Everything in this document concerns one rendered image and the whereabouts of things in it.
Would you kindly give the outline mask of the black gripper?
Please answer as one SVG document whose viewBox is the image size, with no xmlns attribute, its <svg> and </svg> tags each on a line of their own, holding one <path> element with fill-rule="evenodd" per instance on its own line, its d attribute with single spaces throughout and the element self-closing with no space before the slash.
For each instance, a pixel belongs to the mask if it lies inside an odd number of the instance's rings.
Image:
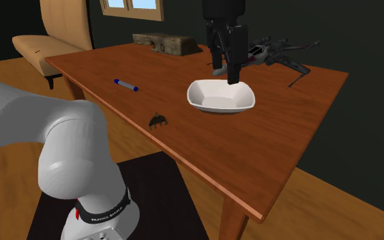
<svg viewBox="0 0 384 240">
<path fill-rule="evenodd" d="M 246 8 L 246 0 L 201 0 L 203 18 L 207 20 L 207 46 L 212 56 L 214 70 L 222 68 L 227 61 L 228 84 L 239 82 L 241 66 L 248 61 L 248 26 L 236 26 L 237 18 Z M 228 55 L 226 54 L 225 35 L 228 30 Z"/>
</svg>

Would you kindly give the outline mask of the white square bowl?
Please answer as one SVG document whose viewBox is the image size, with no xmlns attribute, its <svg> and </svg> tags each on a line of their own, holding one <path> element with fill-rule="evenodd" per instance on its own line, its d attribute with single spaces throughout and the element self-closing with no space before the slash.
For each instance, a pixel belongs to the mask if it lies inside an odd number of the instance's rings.
<svg viewBox="0 0 384 240">
<path fill-rule="evenodd" d="M 253 90 L 244 82 L 228 84 L 227 80 L 195 80 L 187 90 L 189 104 L 209 113 L 240 113 L 256 103 Z"/>
</svg>

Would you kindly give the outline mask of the grey space fighter toy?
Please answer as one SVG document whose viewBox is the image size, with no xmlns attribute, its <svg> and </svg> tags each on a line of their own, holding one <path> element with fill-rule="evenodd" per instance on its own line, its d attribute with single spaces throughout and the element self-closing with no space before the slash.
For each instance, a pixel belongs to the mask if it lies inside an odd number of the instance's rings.
<svg viewBox="0 0 384 240">
<path fill-rule="evenodd" d="M 280 63 L 292 70 L 299 72 L 301 76 L 305 76 L 306 74 L 310 73 L 310 69 L 303 66 L 296 60 L 284 55 L 283 52 L 290 50 L 300 50 L 303 52 L 305 50 L 320 46 L 321 43 L 319 41 L 316 41 L 307 46 L 291 46 L 287 44 L 288 40 L 286 38 L 274 42 L 273 44 L 269 42 L 270 39 L 270 37 L 263 37 L 252 42 L 248 42 L 248 61 L 242 64 L 241 69 L 250 65 L 261 65 L 264 63 L 267 66 L 271 66 L 275 63 Z M 228 47 L 228 37 L 226 37 L 224 48 L 227 55 Z M 223 74 L 228 74 L 226 60 L 222 61 L 221 69 L 213 70 L 214 76 L 221 76 Z"/>
</svg>

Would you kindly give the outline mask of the grey-brown stone radio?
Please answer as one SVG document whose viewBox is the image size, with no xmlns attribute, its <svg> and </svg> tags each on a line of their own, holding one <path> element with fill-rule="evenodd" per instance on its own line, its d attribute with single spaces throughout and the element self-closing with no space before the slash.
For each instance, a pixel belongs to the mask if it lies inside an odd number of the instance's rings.
<svg viewBox="0 0 384 240">
<path fill-rule="evenodd" d="M 152 51 L 175 56 L 186 56 L 203 51 L 193 37 L 165 33 L 133 33 L 135 44 L 152 46 Z"/>
</svg>

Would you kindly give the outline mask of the brown wooden table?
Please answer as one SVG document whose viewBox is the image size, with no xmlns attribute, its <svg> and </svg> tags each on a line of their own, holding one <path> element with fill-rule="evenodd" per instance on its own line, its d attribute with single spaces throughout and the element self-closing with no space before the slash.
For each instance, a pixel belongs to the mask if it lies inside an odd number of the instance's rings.
<svg viewBox="0 0 384 240">
<path fill-rule="evenodd" d="M 313 67 L 309 75 L 274 64 L 241 79 L 253 108 L 216 115 L 191 106 L 189 85 L 211 78 L 210 52 L 184 57 L 125 44 L 48 58 L 76 99 L 92 95 L 224 198 L 219 240 L 240 240 L 248 219 L 265 220 L 347 73 Z M 114 83 L 138 87 L 133 91 Z M 168 124 L 149 129 L 158 113 Z"/>
</svg>

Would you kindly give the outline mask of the small dark bat figure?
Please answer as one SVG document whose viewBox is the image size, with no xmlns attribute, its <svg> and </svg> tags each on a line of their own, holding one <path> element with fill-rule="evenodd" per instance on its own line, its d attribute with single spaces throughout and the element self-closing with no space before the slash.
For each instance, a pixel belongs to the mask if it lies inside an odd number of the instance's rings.
<svg viewBox="0 0 384 240">
<path fill-rule="evenodd" d="M 148 126 L 149 126 L 149 129 L 152 130 L 152 128 L 154 128 L 154 129 L 157 128 L 157 124 L 162 126 L 163 123 L 165 125 L 168 124 L 168 121 L 167 121 L 166 117 L 164 115 L 159 115 L 156 112 L 155 115 L 150 119 L 150 121 L 148 123 Z"/>
</svg>

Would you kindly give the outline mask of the wooden framed window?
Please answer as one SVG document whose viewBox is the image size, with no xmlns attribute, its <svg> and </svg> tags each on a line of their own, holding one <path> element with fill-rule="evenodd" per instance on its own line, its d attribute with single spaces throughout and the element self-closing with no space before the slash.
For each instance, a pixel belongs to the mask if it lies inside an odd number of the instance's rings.
<svg viewBox="0 0 384 240">
<path fill-rule="evenodd" d="M 164 20 L 163 0 L 100 0 L 103 15 L 141 20 Z"/>
</svg>

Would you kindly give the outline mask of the blue and grey pen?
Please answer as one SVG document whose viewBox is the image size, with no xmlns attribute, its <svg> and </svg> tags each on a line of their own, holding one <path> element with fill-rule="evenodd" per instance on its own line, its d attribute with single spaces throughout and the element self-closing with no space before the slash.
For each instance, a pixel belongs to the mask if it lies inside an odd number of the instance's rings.
<svg viewBox="0 0 384 240">
<path fill-rule="evenodd" d="M 129 83 L 126 83 L 126 82 L 123 82 L 123 81 L 121 81 L 121 80 L 119 80 L 119 79 L 114 79 L 114 83 L 115 84 L 117 84 L 117 85 L 121 85 L 121 86 L 123 86 L 123 87 L 126 87 L 126 88 L 128 88 L 128 89 L 131 89 L 131 90 L 133 90 L 133 91 L 138 91 L 138 87 L 136 87 L 136 86 L 134 86 L 134 85 L 131 85 L 131 84 L 129 84 Z"/>
</svg>

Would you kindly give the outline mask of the black robot stand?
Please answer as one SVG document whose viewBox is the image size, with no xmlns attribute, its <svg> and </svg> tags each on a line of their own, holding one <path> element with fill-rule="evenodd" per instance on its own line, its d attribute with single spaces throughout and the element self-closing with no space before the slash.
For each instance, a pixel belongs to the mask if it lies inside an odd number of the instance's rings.
<svg viewBox="0 0 384 240">
<path fill-rule="evenodd" d="M 209 240 L 174 159 L 160 151 L 118 166 L 140 210 L 128 240 Z M 60 240 L 75 204 L 43 193 L 26 240 Z"/>
</svg>

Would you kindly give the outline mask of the beige upholstered sofa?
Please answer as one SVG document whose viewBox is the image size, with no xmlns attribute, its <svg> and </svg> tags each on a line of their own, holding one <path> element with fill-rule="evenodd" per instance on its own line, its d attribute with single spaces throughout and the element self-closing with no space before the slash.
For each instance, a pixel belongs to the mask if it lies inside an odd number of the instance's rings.
<svg viewBox="0 0 384 240">
<path fill-rule="evenodd" d="M 46 35 L 17 35 L 15 49 L 54 88 L 61 73 L 47 63 L 46 57 L 94 49 L 89 21 L 89 0 L 40 0 Z"/>
</svg>

